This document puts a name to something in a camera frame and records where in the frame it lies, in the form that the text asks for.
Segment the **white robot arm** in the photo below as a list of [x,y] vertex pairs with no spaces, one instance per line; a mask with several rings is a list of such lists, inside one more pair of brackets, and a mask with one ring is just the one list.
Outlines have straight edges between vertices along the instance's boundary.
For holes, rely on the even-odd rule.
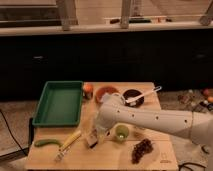
[[213,147],[213,115],[178,110],[148,110],[124,105],[118,93],[109,95],[93,120],[93,129],[105,134],[117,123],[127,123]]

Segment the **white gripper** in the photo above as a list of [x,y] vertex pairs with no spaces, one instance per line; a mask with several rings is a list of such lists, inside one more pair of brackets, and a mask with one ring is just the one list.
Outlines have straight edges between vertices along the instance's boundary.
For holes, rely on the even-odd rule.
[[114,121],[111,118],[98,113],[93,120],[93,130],[95,132],[91,132],[87,137],[88,145],[95,147],[98,144],[98,140],[103,140],[113,126]]

